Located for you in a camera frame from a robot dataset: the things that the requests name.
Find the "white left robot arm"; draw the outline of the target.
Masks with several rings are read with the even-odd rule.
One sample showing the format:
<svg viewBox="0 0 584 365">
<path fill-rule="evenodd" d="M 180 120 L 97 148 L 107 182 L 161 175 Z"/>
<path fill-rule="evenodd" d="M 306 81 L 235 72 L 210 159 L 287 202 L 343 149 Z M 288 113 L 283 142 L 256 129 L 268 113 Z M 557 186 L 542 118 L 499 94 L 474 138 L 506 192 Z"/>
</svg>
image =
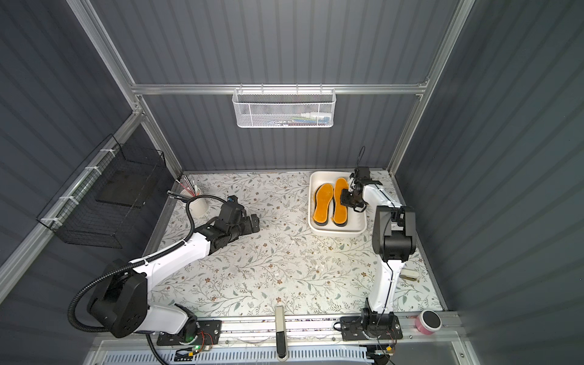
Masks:
<svg viewBox="0 0 584 365">
<path fill-rule="evenodd" d="M 247 214 L 237 196 L 220 200 L 217 216 L 202 225 L 192 224 L 179 242 L 126 265 L 115 264 L 94 284 L 88 313 L 103 331 L 123 338 L 130 334 L 162 332 L 176 335 L 182 344 L 199 336 L 196 315 L 180 304 L 149 301 L 158 284 L 178 270 L 204 259 L 240 237 L 260 230 L 259 217 Z"/>
</svg>

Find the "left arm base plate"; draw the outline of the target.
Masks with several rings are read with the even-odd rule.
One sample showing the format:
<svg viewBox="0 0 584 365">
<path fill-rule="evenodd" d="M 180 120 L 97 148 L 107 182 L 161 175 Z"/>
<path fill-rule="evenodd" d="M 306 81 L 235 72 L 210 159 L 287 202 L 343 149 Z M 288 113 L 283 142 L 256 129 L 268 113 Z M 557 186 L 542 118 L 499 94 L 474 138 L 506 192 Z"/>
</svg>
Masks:
<svg viewBox="0 0 584 365">
<path fill-rule="evenodd" d="M 158 336 L 158 346 L 198 346 L 216 345 L 221 335 L 223 322 L 220 320 L 187 321 L 183 329 L 177 334 L 161 333 Z"/>
</svg>

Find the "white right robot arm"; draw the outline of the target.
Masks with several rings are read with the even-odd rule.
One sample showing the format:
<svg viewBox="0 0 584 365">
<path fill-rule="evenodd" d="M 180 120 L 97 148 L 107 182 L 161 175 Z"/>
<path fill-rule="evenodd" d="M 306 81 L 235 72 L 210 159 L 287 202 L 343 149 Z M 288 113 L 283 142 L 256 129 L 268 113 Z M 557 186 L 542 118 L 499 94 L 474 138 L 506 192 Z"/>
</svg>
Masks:
<svg viewBox="0 0 584 365">
<path fill-rule="evenodd" d="M 367 167 L 356 167 L 348 184 L 342 190 L 341 205 L 357 213 L 366 208 L 374 210 L 371 243 L 377 256 L 377 273 L 366 306 L 370 315 L 385 316 L 393 311 L 398 278 L 416 250 L 415 211 L 391 198 Z"/>
</svg>

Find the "yellow fleece insole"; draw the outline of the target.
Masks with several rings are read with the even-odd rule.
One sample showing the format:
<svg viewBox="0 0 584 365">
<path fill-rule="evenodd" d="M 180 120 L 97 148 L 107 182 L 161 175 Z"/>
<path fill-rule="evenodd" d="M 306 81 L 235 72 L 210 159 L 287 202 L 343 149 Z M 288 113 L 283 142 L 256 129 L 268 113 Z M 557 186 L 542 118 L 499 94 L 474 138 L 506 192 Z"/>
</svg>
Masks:
<svg viewBox="0 0 584 365">
<path fill-rule="evenodd" d="M 318 226 L 326 226 L 329 221 L 329 207 L 334 195 L 334 188 L 331 183 L 322 184 L 315 192 L 315 208 L 313 212 L 313 222 Z"/>
</svg>

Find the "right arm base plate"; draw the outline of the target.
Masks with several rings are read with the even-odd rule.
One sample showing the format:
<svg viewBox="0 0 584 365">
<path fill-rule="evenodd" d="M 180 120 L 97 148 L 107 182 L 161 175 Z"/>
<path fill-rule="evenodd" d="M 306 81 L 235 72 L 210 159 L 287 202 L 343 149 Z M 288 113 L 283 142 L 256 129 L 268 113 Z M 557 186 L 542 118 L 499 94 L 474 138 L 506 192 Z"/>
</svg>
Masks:
<svg viewBox="0 0 584 365">
<path fill-rule="evenodd" d="M 380 340 L 397 342 L 403 339 L 402 327 L 394 313 L 373 316 L 366 323 L 361 316 L 343 316 L 334 328 L 342 333 L 345 342 Z"/>
</svg>

